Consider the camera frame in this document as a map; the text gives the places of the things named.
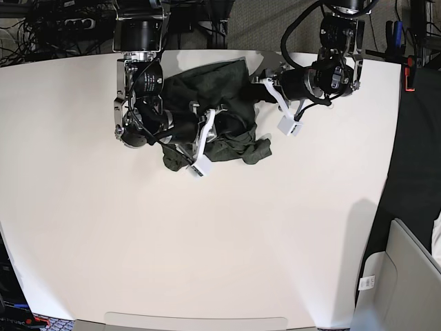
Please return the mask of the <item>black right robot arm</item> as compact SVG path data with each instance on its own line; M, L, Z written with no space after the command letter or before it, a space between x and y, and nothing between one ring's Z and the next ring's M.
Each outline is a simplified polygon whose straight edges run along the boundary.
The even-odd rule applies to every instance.
M226 1L115 1L113 50L117 62L114 101L116 138L131 148L159 145L194 154L205 143L232 139L254 124L254 112L239 90L247 82L242 60L221 61L165 77L169 39L199 27L210 41L225 34Z

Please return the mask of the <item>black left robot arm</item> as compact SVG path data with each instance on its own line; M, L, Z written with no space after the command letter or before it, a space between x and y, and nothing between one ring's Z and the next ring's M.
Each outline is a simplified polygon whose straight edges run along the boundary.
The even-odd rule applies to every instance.
M284 63L277 70L265 69L252 77L240 96L252 101L275 103L264 80L269 79L284 101L310 100L329 106L333 97L350 95L360 87L365 22L377 1L315 1L285 30L280 40ZM320 49L317 59L303 66L288 52L287 42L294 30L317 8L322 11Z

